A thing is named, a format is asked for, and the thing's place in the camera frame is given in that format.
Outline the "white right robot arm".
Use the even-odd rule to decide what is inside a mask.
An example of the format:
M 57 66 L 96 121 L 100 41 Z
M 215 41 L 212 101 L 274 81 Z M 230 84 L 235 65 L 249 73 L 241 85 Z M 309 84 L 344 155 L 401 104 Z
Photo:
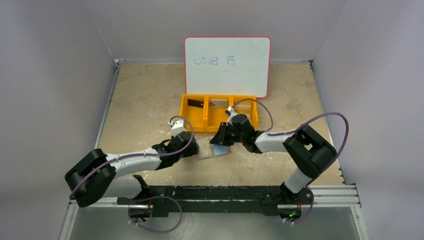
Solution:
M 311 126 L 305 125 L 294 133 L 271 135 L 254 129 L 244 114 L 222 122 L 210 144 L 230 147 L 241 143 L 250 153 L 288 153 L 296 164 L 280 188 L 290 195 L 298 194 L 317 179 L 336 159 L 336 149 Z

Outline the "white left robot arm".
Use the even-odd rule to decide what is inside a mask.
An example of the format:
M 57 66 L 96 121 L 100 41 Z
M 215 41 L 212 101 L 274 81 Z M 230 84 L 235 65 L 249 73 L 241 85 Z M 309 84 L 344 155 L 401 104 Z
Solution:
M 183 158 L 199 153 L 195 137 L 187 131 L 141 151 L 123 154 L 89 151 L 64 176 L 79 207 L 88 207 L 103 198 L 112 182 L 122 176 L 171 167 Z

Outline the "black credit card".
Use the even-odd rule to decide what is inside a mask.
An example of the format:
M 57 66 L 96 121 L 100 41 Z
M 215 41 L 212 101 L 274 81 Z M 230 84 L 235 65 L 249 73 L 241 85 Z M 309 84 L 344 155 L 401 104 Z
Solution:
M 187 105 L 189 107 L 201 108 L 202 109 L 204 107 L 204 101 L 188 98 L 187 99 Z

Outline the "pink leather card holder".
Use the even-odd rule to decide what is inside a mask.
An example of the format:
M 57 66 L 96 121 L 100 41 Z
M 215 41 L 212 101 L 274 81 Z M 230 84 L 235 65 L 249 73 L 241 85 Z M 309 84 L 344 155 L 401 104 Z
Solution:
M 212 136 L 205 136 L 196 139 L 198 145 L 198 154 L 196 158 L 198 161 L 227 155 L 231 152 L 228 146 L 211 144 L 210 140 L 212 138 Z

